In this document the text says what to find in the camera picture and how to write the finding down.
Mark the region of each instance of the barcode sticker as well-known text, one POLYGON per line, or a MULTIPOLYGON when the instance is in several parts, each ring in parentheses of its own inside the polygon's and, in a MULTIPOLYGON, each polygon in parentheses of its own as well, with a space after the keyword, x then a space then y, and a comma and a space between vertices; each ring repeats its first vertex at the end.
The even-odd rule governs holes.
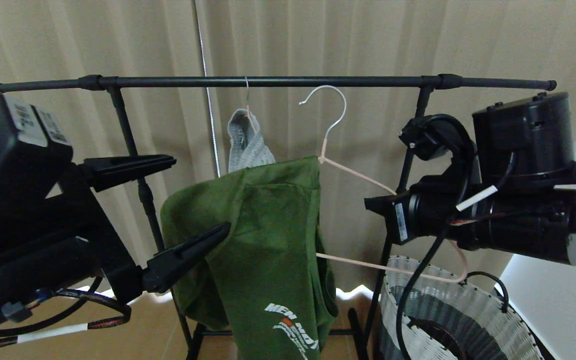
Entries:
POLYGON ((408 239, 408 230, 406 229, 406 218, 404 217, 404 207, 402 203, 395 205, 395 215, 397 216, 397 225, 399 228, 399 240, 408 239))
POLYGON ((10 116, 14 127, 19 130, 17 138, 26 144, 48 148, 48 139, 39 125, 39 119, 29 104, 18 98, 4 96, 6 105, 10 111, 10 116))
POLYGON ((39 119, 43 123, 43 127, 46 128, 46 132, 50 139, 54 142, 58 142, 59 144, 71 146, 71 143, 68 142, 66 139, 66 135, 62 131, 62 128, 59 126, 57 120, 55 120, 54 114, 52 112, 44 111, 39 109, 39 107, 34 107, 37 110, 37 114, 39 114, 39 119))

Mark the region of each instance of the beige curtain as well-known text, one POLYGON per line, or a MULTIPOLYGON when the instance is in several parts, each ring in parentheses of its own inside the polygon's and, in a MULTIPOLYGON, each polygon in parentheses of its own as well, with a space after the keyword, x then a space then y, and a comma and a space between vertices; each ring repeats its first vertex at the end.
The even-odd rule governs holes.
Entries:
MULTIPOLYGON (((576 133, 576 0, 560 2, 0 0, 0 82, 106 76, 202 76, 197 21, 209 76, 399 76, 455 73, 470 77, 554 79, 571 96, 576 133)), ((316 155, 342 109, 323 90, 252 88, 250 109, 278 161, 316 155)), ((404 146, 397 132, 414 114, 416 89, 343 88, 345 120, 330 134, 328 156, 395 187, 404 146)), ((470 114, 535 91, 462 88, 435 91, 427 112, 445 112, 471 127, 470 114)), ((166 153, 177 165, 148 178, 155 206, 178 189, 214 178, 205 89, 124 89, 141 153, 166 153)), ((75 161, 127 153, 108 94, 80 89, 11 94, 57 116, 75 146, 75 161)), ((211 89, 218 160, 227 170, 226 123, 245 107, 245 89, 211 89)), ((438 174, 448 157, 417 160, 410 183, 438 174)), ((383 218, 364 209, 379 188, 323 165, 321 223, 327 253, 377 262, 383 218)), ((155 253, 137 185, 98 194, 130 253, 144 264, 155 253)), ((423 257, 431 239, 395 246, 423 257)), ((442 246, 433 263, 459 271, 442 246)), ((499 274, 510 256, 468 254, 471 269, 499 274)), ((334 264, 338 287, 370 285, 372 269, 334 264)))

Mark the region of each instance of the printed logo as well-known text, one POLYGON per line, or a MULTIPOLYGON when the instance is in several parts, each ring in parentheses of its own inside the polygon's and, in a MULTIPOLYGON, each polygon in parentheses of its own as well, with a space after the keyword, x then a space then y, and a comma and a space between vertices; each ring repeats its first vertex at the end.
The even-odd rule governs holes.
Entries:
POLYGON ((297 350, 299 350, 299 353, 301 354, 301 357, 304 358, 304 360, 308 360, 308 357, 306 356, 306 351, 308 349, 319 349, 320 341, 313 340, 313 338, 308 336, 308 333, 306 333, 306 330, 304 330, 302 324, 294 321, 297 319, 297 315, 290 311, 290 309, 271 302, 268 304, 268 306, 265 307, 264 310, 265 312, 278 313, 283 315, 281 321, 272 328, 283 331, 288 336, 288 339, 290 339, 290 341, 295 344, 297 350))

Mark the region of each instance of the clothes hanger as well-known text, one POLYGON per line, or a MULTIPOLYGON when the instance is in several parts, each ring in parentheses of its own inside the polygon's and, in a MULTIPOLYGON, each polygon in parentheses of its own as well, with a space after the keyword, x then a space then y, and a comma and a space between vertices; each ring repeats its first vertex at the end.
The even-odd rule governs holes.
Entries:
MULTIPOLYGON (((366 175, 363 175, 361 173, 358 173, 357 171, 354 171, 348 167, 345 167, 338 162, 332 161, 331 159, 326 157, 326 145, 328 145, 328 136, 330 134, 330 130, 332 130, 332 128, 334 128, 336 125, 341 123, 341 121, 344 119, 344 116, 346 115, 346 109, 348 107, 348 101, 346 101, 346 96, 344 95, 343 92, 341 92, 340 89, 338 89, 332 85, 321 85, 321 86, 318 86, 317 88, 313 89, 313 91, 311 91, 308 94, 308 96, 306 97, 306 100, 301 101, 299 103, 299 105, 306 104, 308 102, 308 100, 310 100, 311 96, 313 96, 313 94, 316 93, 317 91, 319 91, 320 89, 333 89, 334 91, 339 93, 339 95, 341 95, 341 98, 343 99, 343 111, 341 112, 341 116, 339 116, 339 119, 337 121, 335 121, 332 125, 330 125, 330 127, 327 128, 327 130, 326 130, 326 134, 324 135, 323 145, 321 146, 321 155, 318 157, 319 163, 320 164, 328 163, 328 164, 330 164, 330 165, 332 165, 332 166, 334 166, 340 170, 345 171, 346 173, 350 173, 350 174, 352 174, 358 178, 361 178, 362 180, 365 180, 366 182, 377 185, 378 187, 380 187, 380 188, 382 188, 382 189, 384 189, 384 190, 388 191, 389 193, 396 196, 397 193, 393 189, 391 189, 390 187, 382 184, 381 182, 373 180, 372 178, 370 178, 366 175)), ((464 255, 464 252, 462 251, 462 249, 459 248, 459 246, 457 246, 454 241, 448 240, 448 242, 453 246, 453 248, 455 248, 457 250, 459 257, 461 258, 461 262, 463 264, 463 270, 461 272, 461 275, 457 278, 445 278, 445 277, 440 277, 440 276, 426 275, 425 273, 423 273, 421 275, 422 278, 426 278, 426 279, 430 279, 430 280, 437 280, 437 281, 441 281, 444 283, 461 283, 463 280, 466 279, 466 276, 468 275, 468 262, 466 260, 466 255, 464 255)), ((391 268, 389 266, 372 264, 370 262, 363 262, 363 261, 359 261, 359 260, 346 259, 345 257, 327 255, 326 253, 319 253, 318 252, 316 254, 317 254, 318 258, 335 260, 337 262, 343 262, 343 263, 347 263, 347 264, 355 264, 355 265, 360 265, 362 267, 380 269, 380 270, 391 271, 391 272, 398 272, 398 273, 402 273, 402 274, 409 274, 409 275, 413 274, 413 271, 407 271, 404 269, 391 268)))
POLYGON ((248 82, 248 76, 244 75, 244 79, 246 80, 246 114, 248 116, 248 120, 250 120, 250 126, 252 127, 252 131, 256 134, 258 129, 255 127, 254 122, 252 120, 252 115, 250 114, 250 85, 248 82))

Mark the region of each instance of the white and gray basket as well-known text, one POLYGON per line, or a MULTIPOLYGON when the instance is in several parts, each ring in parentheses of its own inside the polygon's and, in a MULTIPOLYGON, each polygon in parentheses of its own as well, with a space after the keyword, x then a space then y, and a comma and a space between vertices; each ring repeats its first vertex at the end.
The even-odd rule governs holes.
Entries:
MULTIPOLYGON (((389 267, 414 271, 418 260, 392 256, 389 267)), ((450 271, 429 265, 425 274, 456 278, 450 271)), ((403 359, 396 335, 398 300, 409 274, 387 272, 381 290, 381 343, 386 360, 403 359)), ((535 338, 512 309, 502 312, 503 302, 474 285, 419 278, 406 303, 402 335, 414 360, 455 360, 455 347, 441 343, 423 330, 409 326, 418 321, 436 324, 474 360, 542 360, 535 338)))

